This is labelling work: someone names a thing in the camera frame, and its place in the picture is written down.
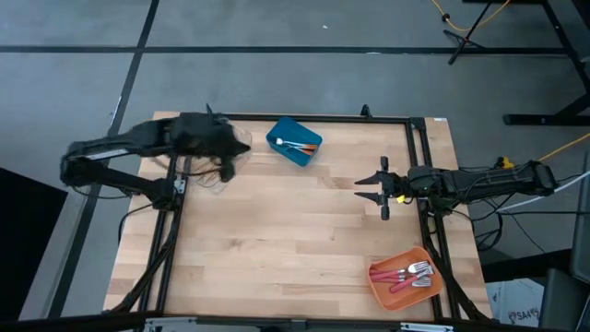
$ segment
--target orange tray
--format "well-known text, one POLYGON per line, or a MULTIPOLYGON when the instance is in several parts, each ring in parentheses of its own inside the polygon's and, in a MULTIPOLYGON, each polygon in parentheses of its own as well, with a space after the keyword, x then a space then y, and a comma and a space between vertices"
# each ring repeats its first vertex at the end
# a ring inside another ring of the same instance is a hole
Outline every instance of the orange tray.
POLYGON ((428 255, 426 250, 420 247, 413 247, 400 255, 395 255, 381 262, 372 263, 367 270, 367 279, 371 285, 373 296, 385 310, 401 310, 410 305, 429 299, 440 293, 441 287, 443 286, 443 278, 441 278, 441 274, 436 270, 436 267, 432 263, 430 255, 428 255), (389 271, 407 268, 410 264, 420 261, 429 261, 434 271, 434 274, 431 275, 432 286, 430 287, 409 286, 392 294, 389 291, 389 288, 394 285, 393 283, 373 282, 371 280, 371 269, 389 271))

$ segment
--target yellow cable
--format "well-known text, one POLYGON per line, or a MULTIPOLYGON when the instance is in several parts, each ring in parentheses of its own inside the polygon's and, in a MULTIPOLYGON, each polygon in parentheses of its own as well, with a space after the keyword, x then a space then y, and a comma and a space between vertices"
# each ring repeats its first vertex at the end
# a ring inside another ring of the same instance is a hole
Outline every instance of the yellow cable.
MULTIPOLYGON (((446 14, 443 9, 441 8, 441 6, 436 2, 436 0, 431 0, 432 3, 439 9, 439 11, 441 12, 441 15, 446 14)), ((510 4, 511 0, 506 0, 506 2, 504 2, 504 4, 502 6, 500 6, 500 8, 496 9, 496 11, 490 15, 489 18, 484 19, 482 22, 480 22, 476 28, 479 27, 483 27, 486 23, 490 22, 492 18, 494 18, 496 15, 498 15, 498 13, 500 13, 505 7, 506 5, 510 4)), ((451 28, 457 30, 457 31, 469 31, 471 30, 471 28, 458 28, 456 27, 455 24, 453 24, 453 22, 451 22, 451 20, 449 18, 446 18, 445 21, 447 23, 449 23, 449 25, 451 26, 451 28)))
POLYGON ((572 142, 570 142, 570 143, 568 143, 568 144, 564 145, 564 146, 563 146, 563 147, 561 147, 561 148, 558 148, 558 149, 556 149, 556 150, 553 150, 553 151, 551 151, 551 152, 550 152, 550 153, 548 153, 547 155, 545 155, 545 156, 543 156, 543 157, 539 158, 537 161, 543 161, 543 160, 545 160, 545 159, 547 159, 547 158, 549 158, 549 157, 553 156, 554 154, 556 154, 556 153, 559 153, 559 152, 561 152, 562 150, 564 150, 564 149, 566 149, 566 148, 569 148, 569 147, 571 147, 571 146, 572 146, 572 145, 574 145, 574 144, 577 144, 577 143, 580 143, 580 142, 582 142, 583 140, 587 139, 589 136, 590 136, 590 133, 588 133, 588 134, 586 134, 586 135, 584 135, 584 136, 582 136, 582 137, 580 137, 580 138, 578 138, 578 139, 576 139, 576 140, 574 140, 574 141, 572 141, 572 142))

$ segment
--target wooden table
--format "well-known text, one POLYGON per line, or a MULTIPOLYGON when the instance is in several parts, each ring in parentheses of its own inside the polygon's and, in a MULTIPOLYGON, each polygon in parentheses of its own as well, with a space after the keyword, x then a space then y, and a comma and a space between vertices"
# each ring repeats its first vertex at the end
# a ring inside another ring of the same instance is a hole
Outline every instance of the wooden table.
MULTIPOLYGON (((177 114, 156 113, 155 118, 177 114)), ((403 125, 305 123, 324 143, 301 168, 266 144, 274 123, 232 123, 252 133, 253 154, 218 195, 189 182, 165 314, 432 320, 430 301, 385 311, 365 277, 371 261, 421 245, 415 205, 393 201, 390 220, 382 221, 374 203, 353 195, 379 190, 354 182, 374 174, 382 155, 389 157, 390 172, 407 172, 403 125)), ((429 118, 426 124, 434 166, 455 169, 448 123, 429 118)), ((421 156, 418 133, 415 138, 421 156)), ((156 179, 166 170, 145 159, 139 175, 156 179)), ((147 202, 134 197, 129 208, 147 202)), ((458 209, 466 213, 465 207, 458 209)), ((127 219, 105 309, 117 304, 144 272, 156 216, 148 209, 127 219)), ((478 309, 491 316, 469 221, 455 214, 444 223, 455 278, 478 309)), ((158 276, 154 285, 150 307, 158 276)), ((444 315, 450 316, 446 290, 441 301, 444 315)))

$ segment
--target blue container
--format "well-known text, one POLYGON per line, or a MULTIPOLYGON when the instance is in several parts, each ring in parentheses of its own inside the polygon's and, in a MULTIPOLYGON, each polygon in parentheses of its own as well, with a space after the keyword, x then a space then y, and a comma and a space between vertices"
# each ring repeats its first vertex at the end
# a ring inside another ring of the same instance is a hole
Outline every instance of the blue container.
POLYGON ((266 134, 266 141, 274 151, 282 154, 291 161, 303 167, 310 162, 313 156, 320 149, 322 137, 302 126, 301 124, 298 124, 293 119, 284 116, 280 118, 277 124, 275 124, 268 134, 266 134), (289 148, 285 145, 278 145, 277 138, 280 138, 284 141, 303 144, 315 144, 317 149, 310 156, 295 148, 289 148))

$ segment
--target gray floor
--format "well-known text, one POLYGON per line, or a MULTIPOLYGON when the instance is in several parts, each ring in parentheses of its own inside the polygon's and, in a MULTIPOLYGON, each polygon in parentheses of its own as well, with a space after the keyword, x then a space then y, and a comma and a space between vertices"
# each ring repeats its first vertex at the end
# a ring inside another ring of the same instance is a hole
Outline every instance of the gray floor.
MULTIPOLYGON (((468 26, 480 5, 441 0, 454 23, 468 26)), ((569 1, 551 2, 577 51, 590 55, 589 33, 569 1)), ((0 44, 135 45, 148 0, 0 0, 0 44)), ((161 0, 148 45, 452 46, 427 0, 161 0)), ((540 6, 508 6, 474 40, 487 46, 559 46, 540 6)), ((554 113, 584 89, 569 59, 559 56, 381 54, 146 54, 124 114, 122 130, 155 111, 357 114, 363 103, 376 115, 446 117, 461 165, 490 165, 500 155, 516 162, 538 158, 584 134, 583 127, 516 127, 504 113, 554 113)), ((63 188, 59 158, 67 144, 106 133, 130 54, 0 54, 0 166, 63 188)), ((587 143, 549 161, 558 177, 579 172, 587 143)), ((138 158, 112 166, 136 172, 138 158)), ((112 191, 103 190, 103 194, 112 191)), ((516 197, 513 201, 523 200, 516 197)), ((54 233, 48 266, 63 264, 83 198, 68 198, 67 218, 54 233)), ((530 209, 573 209, 573 188, 530 209)), ((128 202, 100 201, 64 314, 100 311, 116 254, 116 229, 128 202)), ((485 205, 470 207, 474 217, 485 205)), ((572 241, 573 217, 522 216, 530 236, 546 251, 572 241)), ((481 221, 478 232, 495 227, 481 221)), ((504 254, 538 254, 506 220, 498 244, 504 254)), ((482 255, 483 261, 493 257, 482 255)), ((36 280, 48 295, 54 276, 36 280)), ((47 302, 28 302, 34 317, 47 302)))

